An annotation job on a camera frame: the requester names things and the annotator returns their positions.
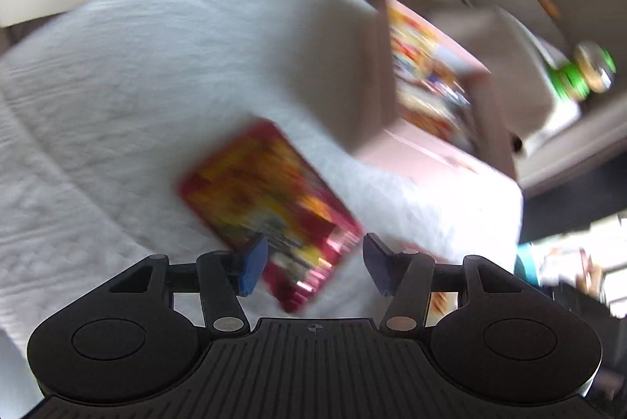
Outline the dark red snack packet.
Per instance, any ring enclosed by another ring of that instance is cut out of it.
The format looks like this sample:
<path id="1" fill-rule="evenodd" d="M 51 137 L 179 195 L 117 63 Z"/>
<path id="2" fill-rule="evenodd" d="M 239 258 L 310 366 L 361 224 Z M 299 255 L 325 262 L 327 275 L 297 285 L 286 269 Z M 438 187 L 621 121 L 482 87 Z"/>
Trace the dark red snack packet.
<path id="1" fill-rule="evenodd" d="M 179 182 L 182 202 L 235 252 L 268 241 L 263 279 L 287 313 L 315 299 L 363 230 L 279 127 L 255 121 Z"/>

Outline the yellow panda snack bag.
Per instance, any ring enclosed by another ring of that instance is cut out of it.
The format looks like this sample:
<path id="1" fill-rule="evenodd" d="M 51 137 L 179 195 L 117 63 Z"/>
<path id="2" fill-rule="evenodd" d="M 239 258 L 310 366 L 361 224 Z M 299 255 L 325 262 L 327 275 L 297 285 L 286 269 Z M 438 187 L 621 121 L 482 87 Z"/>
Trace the yellow panda snack bag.
<path id="1" fill-rule="evenodd" d="M 439 38 L 426 20 L 407 7 L 387 5 L 394 73 L 405 82 L 418 83 L 433 71 Z"/>

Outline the pink gift box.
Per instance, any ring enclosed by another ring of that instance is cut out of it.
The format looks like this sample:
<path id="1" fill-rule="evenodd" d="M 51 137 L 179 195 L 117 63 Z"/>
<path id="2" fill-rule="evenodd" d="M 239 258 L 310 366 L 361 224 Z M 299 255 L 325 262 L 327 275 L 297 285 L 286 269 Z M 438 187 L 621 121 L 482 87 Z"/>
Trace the pink gift box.
<path id="1" fill-rule="evenodd" d="M 364 33 L 351 151 L 409 179 L 430 167 L 515 179 L 509 133 L 489 70 L 417 13 L 439 38 L 433 71 L 418 83 L 399 79 L 392 62 L 389 3 L 407 7 L 397 0 L 375 4 L 374 20 Z"/>

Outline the white quilted tablecloth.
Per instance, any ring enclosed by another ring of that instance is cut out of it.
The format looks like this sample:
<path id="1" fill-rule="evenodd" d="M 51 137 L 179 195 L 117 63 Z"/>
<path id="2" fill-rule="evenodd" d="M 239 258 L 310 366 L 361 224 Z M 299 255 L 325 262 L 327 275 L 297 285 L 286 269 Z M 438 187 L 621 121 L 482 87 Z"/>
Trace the white quilted tablecloth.
<path id="1" fill-rule="evenodd" d="M 511 179 L 407 181 L 346 151 L 375 16 L 363 0 L 94 0 L 7 52 L 1 328 L 13 343 L 145 257 L 215 249 L 175 185 L 256 118 L 368 231 L 511 269 L 522 216 Z"/>

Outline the green candy dispenser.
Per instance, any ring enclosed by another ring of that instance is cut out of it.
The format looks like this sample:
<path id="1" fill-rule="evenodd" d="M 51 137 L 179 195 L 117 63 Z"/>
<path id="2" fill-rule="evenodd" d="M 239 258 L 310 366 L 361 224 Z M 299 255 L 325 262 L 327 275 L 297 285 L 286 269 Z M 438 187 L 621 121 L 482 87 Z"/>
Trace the green candy dispenser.
<path id="1" fill-rule="evenodd" d="M 605 93 L 612 87 L 616 65 L 605 47 L 584 41 L 575 46 L 570 61 L 547 71 L 558 97 L 580 103 L 591 93 Z"/>

